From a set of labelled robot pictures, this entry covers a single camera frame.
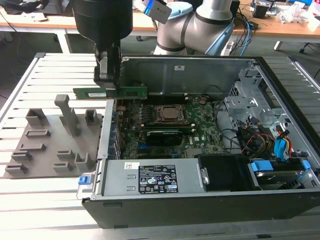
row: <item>table leg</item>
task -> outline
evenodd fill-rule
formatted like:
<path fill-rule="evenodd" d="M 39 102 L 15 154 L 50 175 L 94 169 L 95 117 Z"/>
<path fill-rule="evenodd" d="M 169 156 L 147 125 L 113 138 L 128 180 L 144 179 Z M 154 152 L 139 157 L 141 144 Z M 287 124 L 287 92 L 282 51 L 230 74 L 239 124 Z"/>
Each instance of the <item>table leg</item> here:
<path fill-rule="evenodd" d="M 281 45 L 282 45 L 283 41 L 277 41 L 276 44 L 274 45 L 274 50 L 275 51 L 279 51 L 280 48 L 281 48 Z"/>
<path fill-rule="evenodd" d="M 72 53 L 71 44 L 68 34 L 64 28 L 57 29 L 56 35 L 58 36 L 59 43 L 64 54 Z"/>

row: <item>blue cable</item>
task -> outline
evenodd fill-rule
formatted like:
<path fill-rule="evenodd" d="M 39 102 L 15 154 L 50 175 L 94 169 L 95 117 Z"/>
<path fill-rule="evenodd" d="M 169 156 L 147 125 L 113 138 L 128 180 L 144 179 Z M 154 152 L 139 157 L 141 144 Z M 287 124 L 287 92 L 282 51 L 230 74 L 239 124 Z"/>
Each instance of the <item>blue cable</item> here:
<path fill-rule="evenodd" d="M 246 23 L 246 25 L 248 27 L 248 36 L 246 36 L 245 44 L 244 44 L 244 47 L 243 47 L 242 52 L 240 54 L 240 56 L 242 56 L 244 54 L 244 52 L 246 51 L 247 46 L 248 46 L 248 41 L 249 41 L 249 36 L 250 36 L 250 25 L 249 25 L 247 20 L 245 20 L 243 18 L 240 18 L 240 19 L 242 19 Z"/>

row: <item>metal work surface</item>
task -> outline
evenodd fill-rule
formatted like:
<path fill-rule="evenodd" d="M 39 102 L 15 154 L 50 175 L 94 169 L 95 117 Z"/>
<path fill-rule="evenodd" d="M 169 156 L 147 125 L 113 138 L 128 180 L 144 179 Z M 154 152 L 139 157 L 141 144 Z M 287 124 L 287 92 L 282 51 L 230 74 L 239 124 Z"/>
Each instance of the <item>metal work surface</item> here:
<path fill-rule="evenodd" d="M 77 114 L 84 114 L 86 109 L 92 108 L 99 114 L 105 114 L 105 100 L 76 100 L 72 90 L 96 87 L 92 80 L 96 64 L 93 54 L 47 54 L 32 64 L 19 83 L 21 89 L 18 84 L 8 104 L 0 111 L 0 176 L 3 176 L 5 166 L 27 126 L 25 116 L 29 108 L 43 108 L 46 115 L 60 115 L 60 109 L 54 104 L 59 93 L 69 95 L 69 105 Z M 290 71 L 294 69 L 290 62 L 281 65 L 291 67 Z M 277 73 L 279 64 L 271 66 Z M 100 229 L 82 207 L 81 201 L 77 200 L 77 188 L 77 178 L 0 179 L 0 238 L 247 240 L 272 237 L 300 240 L 307 236 L 312 240 L 320 237 L 320 208 L 285 220 Z"/>
<path fill-rule="evenodd" d="M 288 57 L 264 58 L 290 94 L 296 105 L 320 135 L 320 89 L 312 76 L 297 61 Z M 275 106 L 280 104 L 276 97 L 267 89 Z"/>

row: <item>chair wheel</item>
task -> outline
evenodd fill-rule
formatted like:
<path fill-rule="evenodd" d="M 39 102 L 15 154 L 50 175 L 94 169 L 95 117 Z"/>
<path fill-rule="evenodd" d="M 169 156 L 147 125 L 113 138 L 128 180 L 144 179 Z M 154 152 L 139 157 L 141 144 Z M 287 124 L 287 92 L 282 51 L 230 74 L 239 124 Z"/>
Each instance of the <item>chair wheel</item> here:
<path fill-rule="evenodd" d="M 141 38 L 141 36 L 136 36 L 135 38 L 136 38 L 136 40 L 137 40 L 138 42 L 142 42 L 142 41 L 143 41 L 143 39 Z"/>

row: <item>floor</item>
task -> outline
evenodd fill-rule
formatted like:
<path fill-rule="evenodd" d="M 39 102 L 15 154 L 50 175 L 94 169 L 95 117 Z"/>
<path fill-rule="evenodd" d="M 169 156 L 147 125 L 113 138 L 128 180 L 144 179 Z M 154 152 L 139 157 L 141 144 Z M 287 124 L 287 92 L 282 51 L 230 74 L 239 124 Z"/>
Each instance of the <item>floor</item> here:
<path fill-rule="evenodd" d="M 0 41 L 0 108 L 6 102 L 6 99 L 16 84 L 24 74 L 29 63 L 38 52 L 61 53 L 58 42 L 54 41 L 54 35 L 49 33 L 12 33 L 12 42 Z M 80 35 L 70 35 L 70 42 L 74 53 L 93 53 L 93 43 Z M 129 36 L 122 40 L 123 54 L 150 54 L 155 49 L 156 37 L 142 37 L 143 41 L 137 41 L 135 36 Z M 305 69 L 314 75 L 320 68 L 320 48 L 314 47 L 314 50 L 306 48 L 304 54 L 299 53 L 302 43 L 285 42 L 281 51 L 274 51 L 275 42 L 269 40 L 258 40 L 253 37 L 244 56 L 262 56 L 262 57 L 283 57 L 294 56 L 305 67 Z"/>

